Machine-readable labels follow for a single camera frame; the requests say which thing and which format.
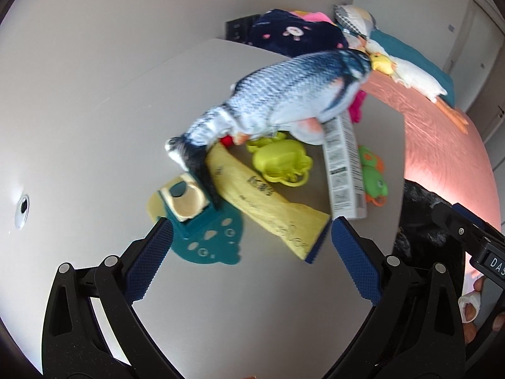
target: plush fish toy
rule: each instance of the plush fish toy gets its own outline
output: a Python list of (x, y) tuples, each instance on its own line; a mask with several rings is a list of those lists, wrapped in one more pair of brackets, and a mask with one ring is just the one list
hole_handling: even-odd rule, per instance
[(197, 118), (165, 149), (184, 170), (196, 176), (210, 198), (218, 193), (205, 164), (207, 150), (231, 135), (236, 145), (289, 131), (296, 139), (321, 145), (321, 124), (347, 110), (371, 70), (358, 50), (320, 51), (269, 65), (239, 80), (232, 95)]

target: hand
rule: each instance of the hand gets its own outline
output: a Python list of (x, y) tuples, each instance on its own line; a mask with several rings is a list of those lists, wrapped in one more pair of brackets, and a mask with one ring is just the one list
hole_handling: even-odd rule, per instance
[[(482, 291), (482, 286), (484, 285), (484, 280), (485, 276), (480, 277), (478, 280), (475, 281), (474, 283), (474, 290), (477, 292)], [(465, 316), (466, 320), (472, 319), (475, 314), (476, 310), (473, 307), (472, 304), (468, 304), (465, 307)], [(498, 332), (501, 330), (503, 327), (503, 323), (505, 322), (505, 313), (500, 313), (493, 322), (493, 330), (495, 332)], [(464, 323), (463, 324), (463, 332), (465, 333), (465, 343), (468, 344), (472, 342), (475, 339), (475, 335), (477, 334), (477, 328), (473, 323)]]

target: yellow duck toy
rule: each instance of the yellow duck toy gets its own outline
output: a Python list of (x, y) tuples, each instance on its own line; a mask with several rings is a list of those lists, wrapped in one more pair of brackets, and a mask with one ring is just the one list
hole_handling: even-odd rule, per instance
[(396, 64), (391, 61), (390, 58), (386, 57), (384, 54), (376, 52), (370, 55), (370, 60), (372, 61), (372, 69), (384, 73), (386, 75), (392, 75), (395, 73)]

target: fish tail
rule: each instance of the fish tail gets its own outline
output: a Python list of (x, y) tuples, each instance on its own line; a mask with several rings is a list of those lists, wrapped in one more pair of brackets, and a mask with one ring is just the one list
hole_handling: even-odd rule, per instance
[(218, 208), (221, 204), (221, 197), (205, 163), (207, 147), (193, 144), (187, 134), (182, 134), (169, 139), (165, 144), (165, 150), (170, 158), (199, 181), (215, 207)]

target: patterned pillow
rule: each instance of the patterned pillow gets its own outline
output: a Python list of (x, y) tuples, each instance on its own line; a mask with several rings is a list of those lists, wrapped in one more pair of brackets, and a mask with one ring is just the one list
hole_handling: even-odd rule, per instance
[(364, 39), (368, 39), (375, 29), (373, 15), (353, 5), (335, 5), (335, 21)]

